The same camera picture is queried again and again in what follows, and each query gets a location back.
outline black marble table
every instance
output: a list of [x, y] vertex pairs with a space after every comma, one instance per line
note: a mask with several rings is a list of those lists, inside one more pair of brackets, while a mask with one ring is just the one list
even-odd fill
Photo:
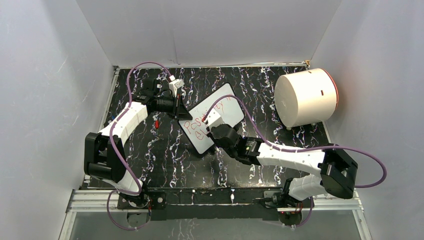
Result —
[[[287, 130], [274, 106], [274, 86], [279, 76], [304, 71], [304, 66], [272, 67], [202, 67], [171, 68], [176, 78], [184, 80], [184, 102], [190, 110], [213, 90], [230, 83], [236, 96], [243, 99], [259, 130], [271, 142], [310, 148], [328, 143], [324, 126], [305, 125]], [[129, 96], [126, 77], [121, 69], [106, 121], [114, 119], [125, 107]], [[141, 89], [146, 78], [165, 78], [158, 68], [136, 69], [130, 79], [132, 91]], [[155, 120], [160, 127], [155, 128]], [[250, 122], [241, 123], [238, 131], [256, 136]], [[223, 150], [198, 155], [176, 120], [165, 113], [151, 114], [129, 137], [125, 145], [128, 164], [149, 188], [267, 188], [282, 187], [287, 178], [306, 175], [280, 166], [243, 165]], [[88, 188], [111, 186], [91, 179]]]

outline white cylindrical container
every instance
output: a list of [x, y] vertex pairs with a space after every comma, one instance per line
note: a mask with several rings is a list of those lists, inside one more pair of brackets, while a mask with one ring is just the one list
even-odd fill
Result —
[[332, 77], [321, 68], [282, 75], [274, 90], [275, 108], [288, 127], [323, 122], [339, 102]]

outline white wall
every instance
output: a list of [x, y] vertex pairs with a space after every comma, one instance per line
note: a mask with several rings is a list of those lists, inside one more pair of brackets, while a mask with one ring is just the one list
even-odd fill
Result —
[[0, 238], [57, 239], [113, 68], [75, 0], [0, 6]]
[[341, 0], [77, 0], [111, 63], [310, 60]]
[[[311, 64], [333, 76], [340, 105], [328, 121], [331, 140], [376, 154], [388, 177], [359, 189], [374, 239], [424, 235], [424, 2], [342, 1]], [[381, 176], [358, 161], [357, 184]]]

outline marble tabletop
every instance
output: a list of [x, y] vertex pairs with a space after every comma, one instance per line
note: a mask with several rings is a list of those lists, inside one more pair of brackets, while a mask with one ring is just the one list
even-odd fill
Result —
[[[279, 76], [304, 71], [304, 66], [271, 67], [196, 67], [171, 68], [176, 78], [184, 80], [183, 101], [187, 109], [225, 83], [230, 83], [250, 111], [259, 130], [271, 142], [310, 148], [328, 144], [322, 123], [287, 130], [274, 106], [274, 86]], [[121, 69], [114, 86], [106, 122], [114, 119], [129, 100], [126, 77]], [[136, 69], [130, 88], [141, 89], [146, 78], [165, 79], [159, 68]], [[160, 127], [156, 129], [155, 121]], [[243, 120], [238, 131], [243, 136], [257, 136], [250, 122]], [[142, 122], [125, 144], [129, 166], [149, 188], [266, 188], [282, 187], [287, 178], [306, 173], [280, 166], [244, 165], [223, 150], [199, 155], [176, 120], [165, 113], [152, 113]], [[111, 186], [91, 179], [88, 188]]]

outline robotic arm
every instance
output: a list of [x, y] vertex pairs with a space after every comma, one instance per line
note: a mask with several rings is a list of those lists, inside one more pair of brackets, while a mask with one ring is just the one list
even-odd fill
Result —
[[[260, 138], [239, 135], [235, 129], [224, 123], [214, 109], [205, 123], [215, 145], [243, 164], [282, 166], [310, 173], [304, 177], [287, 179], [281, 195], [272, 199], [274, 205], [294, 207], [308, 197], [327, 193], [342, 199], [353, 197], [358, 164], [344, 150], [299, 153], [279, 151], [264, 144]], [[275, 145], [280, 149], [302, 149]]]
[[[143, 81], [142, 89], [132, 96], [133, 102], [130, 109], [122, 118], [116, 122], [119, 115], [124, 114], [129, 103], [125, 105], [124, 110], [110, 122], [105, 128], [97, 133], [90, 132], [85, 137], [84, 152], [84, 172], [93, 178], [102, 180], [111, 184], [118, 190], [138, 192], [139, 188], [135, 179], [125, 168], [118, 158], [117, 153], [112, 147], [110, 141], [110, 130], [116, 122], [113, 129], [113, 140], [120, 154], [125, 158], [124, 144], [136, 129], [150, 113], [163, 112], [168, 113], [172, 119], [192, 120], [193, 117], [187, 111], [182, 102], [182, 96], [178, 89], [184, 85], [183, 80], [175, 79], [169, 83], [170, 96], [162, 96], [164, 91], [160, 91], [161, 81], [158, 79], [146, 79]], [[144, 205], [148, 200], [146, 193], [148, 189], [141, 180], [142, 188], [140, 195], [119, 193], [124, 199], [135, 206]]]

